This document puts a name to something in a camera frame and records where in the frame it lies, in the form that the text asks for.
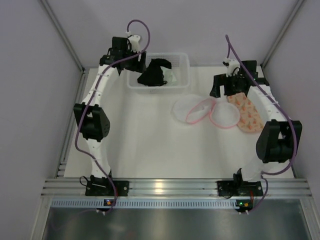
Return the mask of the black lace bra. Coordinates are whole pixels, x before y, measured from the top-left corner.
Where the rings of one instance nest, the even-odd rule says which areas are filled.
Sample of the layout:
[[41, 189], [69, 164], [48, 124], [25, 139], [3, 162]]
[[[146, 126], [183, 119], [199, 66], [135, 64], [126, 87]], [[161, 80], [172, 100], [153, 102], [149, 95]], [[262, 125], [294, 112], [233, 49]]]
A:
[[152, 59], [146, 70], [137, 78], [137, 83], [148, 87], [166, 85], [161, 67], [172, 69], [172, 63], [166, 59]]

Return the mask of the white mesh pink-trimmed laundry bag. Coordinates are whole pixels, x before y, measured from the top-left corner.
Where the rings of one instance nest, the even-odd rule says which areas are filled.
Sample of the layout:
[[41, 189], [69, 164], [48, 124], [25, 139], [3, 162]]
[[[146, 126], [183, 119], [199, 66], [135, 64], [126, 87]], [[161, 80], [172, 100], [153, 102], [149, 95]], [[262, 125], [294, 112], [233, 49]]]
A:
[[187, 94], [179, 98], [173, 104], [171, 113], [176, 120], [189, 125], [209, 118], [215, 126], [222, 129], [236, 126], [241, 118], [240, 111], [233, 104], [196, 94]]

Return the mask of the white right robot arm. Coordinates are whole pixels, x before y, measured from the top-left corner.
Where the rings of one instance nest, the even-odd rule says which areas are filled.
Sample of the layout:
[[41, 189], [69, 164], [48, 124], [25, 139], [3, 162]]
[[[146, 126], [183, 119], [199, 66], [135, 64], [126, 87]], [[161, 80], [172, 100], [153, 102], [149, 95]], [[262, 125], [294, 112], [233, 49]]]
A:
[[237, 174], [246, 182], [271, 176], [272, 171], [281, 174], [277, 168], [297, 154], [301, 122], [280, 111], [269, 82], [257, 72], [255, 60], [226, 58], [223, 65], [226, 73], [213, 77], [209, 94], [216, 101], [210, 121], [223, 129], [238, 127], [244, 133], [259, 135], [255, 155]]

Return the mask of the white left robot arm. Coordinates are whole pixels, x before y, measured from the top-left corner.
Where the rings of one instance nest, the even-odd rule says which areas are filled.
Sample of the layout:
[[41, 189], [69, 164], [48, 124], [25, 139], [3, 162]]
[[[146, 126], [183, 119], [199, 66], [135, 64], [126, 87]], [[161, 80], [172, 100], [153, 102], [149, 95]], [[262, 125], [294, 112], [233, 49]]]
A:
[[96, 78], [81, 103], [76, 103], [73, 113], [77, 124], [75, 149], [90, 157], [91, 174], [99, 179], [110, 178], [111, 167], [104, 139], [109, 134], [111, 123], [103, 102], [122, 71], [142, 73], [146, 69], [146, 48], [140, 47], [141, 37], [128, 33], [127, 37], [113, 37], [111, 47], [99, 60]]

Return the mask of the peach patterned laundry bag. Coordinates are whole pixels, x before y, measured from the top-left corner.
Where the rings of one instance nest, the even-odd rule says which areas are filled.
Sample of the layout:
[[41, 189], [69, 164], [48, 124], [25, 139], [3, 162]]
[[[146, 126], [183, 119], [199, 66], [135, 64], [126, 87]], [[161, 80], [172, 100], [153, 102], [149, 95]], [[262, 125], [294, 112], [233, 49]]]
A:
[[260, 114], [243, 92], [228, 96], [227, 100], [239, 110], [240, 120], [237, 126], [242, 132], [259, 133], [263, 130], [264, 125]]

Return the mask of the light green garment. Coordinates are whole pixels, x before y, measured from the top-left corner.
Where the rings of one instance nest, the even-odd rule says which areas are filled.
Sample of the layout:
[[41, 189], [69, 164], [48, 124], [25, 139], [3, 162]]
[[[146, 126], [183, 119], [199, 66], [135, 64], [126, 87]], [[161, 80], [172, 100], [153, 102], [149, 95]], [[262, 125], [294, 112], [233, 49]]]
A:
[[170, 68], [160, 67], [162, 70], [163, 80], [166, 82], [166, 85], [175, 86], [178, 84], [178, 80], [174, 75], [174, 72]]

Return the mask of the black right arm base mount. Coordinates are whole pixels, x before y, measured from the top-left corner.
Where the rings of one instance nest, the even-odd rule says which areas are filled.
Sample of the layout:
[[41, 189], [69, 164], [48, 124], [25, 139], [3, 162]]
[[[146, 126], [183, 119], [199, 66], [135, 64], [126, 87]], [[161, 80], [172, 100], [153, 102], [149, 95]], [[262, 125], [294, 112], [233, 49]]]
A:
[[245, 181], [240, 168], [233, 174], [233, 180], [217, 182], [218, 196], [226, 199], [231, 197], [262, 197], [264, 192], [260, 181]]

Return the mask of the aluminium frame rail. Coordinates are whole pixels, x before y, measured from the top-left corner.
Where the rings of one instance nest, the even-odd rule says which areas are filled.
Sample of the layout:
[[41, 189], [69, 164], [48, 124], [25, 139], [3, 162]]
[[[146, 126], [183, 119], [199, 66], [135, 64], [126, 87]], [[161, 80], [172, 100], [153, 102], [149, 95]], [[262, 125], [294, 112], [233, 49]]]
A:
[[[207, 179], [129, 178], [125, 191], [131, 198], [218, 198], [218, 181]], [[307, 180], [301, 178], [271, 178], [261, 181], [268, 199], [310, 199], [312, 193]], [[82, 197], [85, 187], [78, 178], [52, 178], [44, 182], [42, 197]]]

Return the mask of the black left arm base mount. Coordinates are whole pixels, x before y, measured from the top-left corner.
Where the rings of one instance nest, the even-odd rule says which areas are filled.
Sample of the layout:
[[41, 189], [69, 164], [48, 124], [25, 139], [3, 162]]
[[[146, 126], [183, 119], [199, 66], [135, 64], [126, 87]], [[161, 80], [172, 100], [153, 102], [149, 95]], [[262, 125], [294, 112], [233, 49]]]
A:
[[111, 182], [105, 178], [98, 178], [93, 175], [90, 178], [85, 176], [81, 176], [79, 178], [79, 183], [85, 187], [85, 195], [86, 196], [114, 196], [117, 197], [127, 197], [129, 192], [130, 182], [127, 180], [114, 180], [112, 179], [113, 184], [115, 186], [115, 190], [111, 184]]

